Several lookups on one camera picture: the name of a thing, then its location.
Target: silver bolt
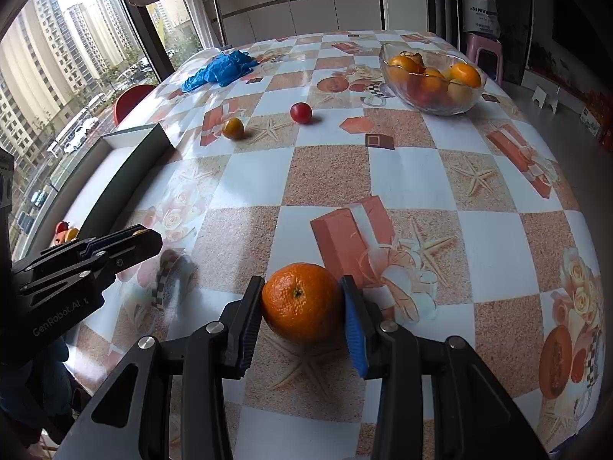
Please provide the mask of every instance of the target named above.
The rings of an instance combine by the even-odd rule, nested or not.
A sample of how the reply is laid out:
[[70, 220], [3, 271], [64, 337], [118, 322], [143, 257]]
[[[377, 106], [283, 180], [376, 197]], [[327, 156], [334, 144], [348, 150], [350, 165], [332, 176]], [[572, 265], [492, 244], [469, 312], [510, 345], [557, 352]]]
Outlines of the silver bolt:
[[155, 344], [155, 339], [151, 335], [146, 335], [145, 337], [141, 337], [139, 340], [139, 348], [142, 350], [148, 350], [154, 344]]
[[462, 339], [462, 337], [454, 335], [453, 337], [449, 338], [449, 345], [455, 350], [462, 350], [464, 347], [466, 347], [466, 342], [464, 339]]
[[220, 321], [212, 321], [207, 325], [207, 332], [210, 334], [218, 334], [224, 329], [224, 324]]
[[398, 324], [392, 320], [383, 320], [380, 324], [379, 324], [379, 328], [381, 330], [383, 330], [383, 332], [395, 332], [398, 330]]

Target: cabinet door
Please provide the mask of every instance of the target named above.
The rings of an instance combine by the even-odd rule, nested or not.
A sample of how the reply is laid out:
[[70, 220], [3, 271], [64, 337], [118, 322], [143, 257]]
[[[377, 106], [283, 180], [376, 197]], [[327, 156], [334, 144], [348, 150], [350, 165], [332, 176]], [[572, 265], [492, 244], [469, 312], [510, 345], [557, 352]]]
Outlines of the cabinet door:
[[247, 12], [224, 17], [224, 27], [226, 28], [228, 44], [232, 46], [243, 46], [256, 41]]
[[381, 29], [379, 0], [334, 0], [338, 29], [363, 31]]
[[293, 27], [292, 13], [289, 3], [276, 3], [267, 7], [256, 8], [247, 11], [251, 21], [251, 29], [256, 36], [256, 41], [266, 39], [285, 38], [294, 36], [296, 31]]
[[294, 0], [289, 7], [296, 34], [338, 31], [334, 0]]

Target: white stand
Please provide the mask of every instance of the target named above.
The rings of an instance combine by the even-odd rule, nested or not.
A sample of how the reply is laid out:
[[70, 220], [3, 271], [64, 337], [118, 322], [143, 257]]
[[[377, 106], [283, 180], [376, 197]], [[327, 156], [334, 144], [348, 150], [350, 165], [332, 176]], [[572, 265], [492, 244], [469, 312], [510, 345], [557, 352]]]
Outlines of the white stand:
[[536, 100], [541, 109], [544, 105], [549, 105], [551, 107], [551, 111], [555, 114], [556, 110], [558, 109], [558, 93], [560, 93], [559, 86], [555, 96], [547, 95], [545, 90], [543, 90], [540, 86], [537, 86], [536, 90], [534, 91], [534, 95], [532, 95], [532, 100]]

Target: blue plastic glove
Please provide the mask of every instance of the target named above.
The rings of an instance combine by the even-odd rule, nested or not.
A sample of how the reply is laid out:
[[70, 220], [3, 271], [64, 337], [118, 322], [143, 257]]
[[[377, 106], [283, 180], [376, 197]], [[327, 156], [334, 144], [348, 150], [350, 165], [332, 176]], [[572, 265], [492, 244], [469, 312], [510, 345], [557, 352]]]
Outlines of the blue plastic glove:
[[181, 85], [181, 91], [192, 91], [208, 82], [217, 82], [220, 86], [226, 86], [252, 72], [252, 67], [256, 65], [256, 60], [240, 50], [235, 50], [229, 55], [220, 53], [206, 67], [198, 69], [196, 74], [189, 76]]

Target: glass bowl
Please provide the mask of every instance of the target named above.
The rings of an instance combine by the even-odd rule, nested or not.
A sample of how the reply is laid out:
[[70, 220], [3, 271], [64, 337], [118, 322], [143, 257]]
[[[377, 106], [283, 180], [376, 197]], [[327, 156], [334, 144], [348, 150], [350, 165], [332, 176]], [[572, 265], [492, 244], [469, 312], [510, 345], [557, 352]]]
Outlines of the glass bowl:
[[405, 44], [383, 44], [379, 53], [381, 72], [385, 78], [385, 83], [404, 103], [427, 114], [452, 116], [466, 112], [477, 102], [483, 93], [486, 79], [485, 73], [478, 67], [475, 69], [481, 77], [481, 86], [472, 88], [437, 76], [410, 73], [402, 67], [388, 64], [388, 61], [396, 55], [413, 55], [416, 53], [422, 56], [425, 67], [434, 67], [441, 73], [458, 62], [470, 64], [460, 57], [442, 51], [411, 48]]

